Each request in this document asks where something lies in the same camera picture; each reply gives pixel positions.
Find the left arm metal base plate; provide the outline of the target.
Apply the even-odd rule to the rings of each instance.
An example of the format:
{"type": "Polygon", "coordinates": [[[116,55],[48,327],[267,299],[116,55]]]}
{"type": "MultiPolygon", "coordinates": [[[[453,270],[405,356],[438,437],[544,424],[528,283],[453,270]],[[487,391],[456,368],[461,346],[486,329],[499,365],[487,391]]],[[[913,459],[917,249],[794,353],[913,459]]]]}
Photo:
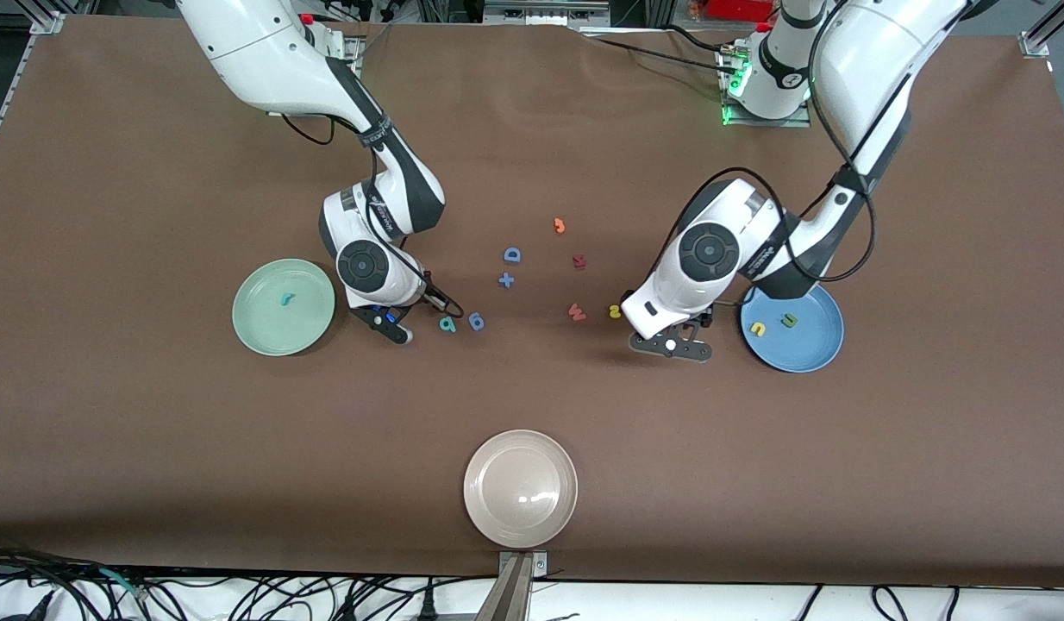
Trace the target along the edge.
{"type": "Polygon", "coordinates": [[[757,74],[748,58],[748,49],[741,46],[720,46],[714,52],[717,67],[729,70],[720,78],[722,122],[724,125],[752,125],[766,129],[807,129],[811,125],[811,113],[808,110],[808,91],[801,98],[798,107],[788,116],[780,119],[769,119],[746,110],[739,99],[749,80],[757,74]]]}

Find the pale green plate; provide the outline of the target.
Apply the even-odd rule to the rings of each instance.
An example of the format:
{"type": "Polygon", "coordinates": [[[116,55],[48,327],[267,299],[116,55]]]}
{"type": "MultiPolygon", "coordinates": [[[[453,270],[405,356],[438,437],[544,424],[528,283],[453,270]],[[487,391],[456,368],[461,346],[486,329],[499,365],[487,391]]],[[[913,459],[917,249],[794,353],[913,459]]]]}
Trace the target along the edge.
{"type": "Polygon", "coordinates": [[[272,261],[244,280],[234,296],[234,333],[263,356],[290,356],[319,341],[334,319],[336,295],[316,264],[296,258],[272,261]],[[287,306],[280,296],[295,293],[287,306]]]}

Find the blue plate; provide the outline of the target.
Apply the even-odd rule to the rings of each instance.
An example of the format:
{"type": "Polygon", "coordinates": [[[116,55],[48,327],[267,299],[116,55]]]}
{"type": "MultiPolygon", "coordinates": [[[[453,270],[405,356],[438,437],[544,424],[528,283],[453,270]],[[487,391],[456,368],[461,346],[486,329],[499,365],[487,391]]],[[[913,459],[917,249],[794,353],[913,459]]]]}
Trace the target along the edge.
{"type": "Polygon", "coordinates": [[[835,359],[844,338],[844,322],[838,303],[821,286],[813,287],[803,298],[775,299],[753,286],[748,288],[738,308],[742,339],[755,357],[785,373],[811,373],[835,359]],[[781,318],[792,313],[798,325],[788,329],[781,318]],[[750,334],[752,323],[766,325],[764,337],[750,334]]]}

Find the aluminium frame rail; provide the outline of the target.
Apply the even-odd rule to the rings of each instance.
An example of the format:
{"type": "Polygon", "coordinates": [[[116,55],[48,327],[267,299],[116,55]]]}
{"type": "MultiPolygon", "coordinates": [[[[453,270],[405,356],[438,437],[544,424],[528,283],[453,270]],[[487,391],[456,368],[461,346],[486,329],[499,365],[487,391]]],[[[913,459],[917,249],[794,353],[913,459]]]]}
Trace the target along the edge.
{"type": "Polygon", "coordinates": [[[608,0],[484,0],[482,23],[609,28],[608,0]]]}

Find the beige plate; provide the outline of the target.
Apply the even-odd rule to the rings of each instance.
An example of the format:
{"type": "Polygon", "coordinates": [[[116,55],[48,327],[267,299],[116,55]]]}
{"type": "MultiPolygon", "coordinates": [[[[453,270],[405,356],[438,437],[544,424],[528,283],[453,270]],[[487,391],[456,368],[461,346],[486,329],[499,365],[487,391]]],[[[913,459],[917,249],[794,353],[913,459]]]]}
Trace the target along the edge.
{"type": "Polygon", "coordinates": [[[508,549],[542,548],[573,515],[577,471],[571,456],[548,434],[508,430],[473,452],[462,498],[473,527],[508,549]]]}

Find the red box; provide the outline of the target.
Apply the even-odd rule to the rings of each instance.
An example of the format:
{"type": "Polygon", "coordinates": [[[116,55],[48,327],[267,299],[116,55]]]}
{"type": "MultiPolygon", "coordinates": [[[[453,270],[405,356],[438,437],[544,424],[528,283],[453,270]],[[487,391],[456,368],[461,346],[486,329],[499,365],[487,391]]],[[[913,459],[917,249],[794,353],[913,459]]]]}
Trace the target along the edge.
{"type": "Polygon", "coordinates": [[[703,0],[704,14],[729,22],[765,22],[777,0],[703,0]]]}

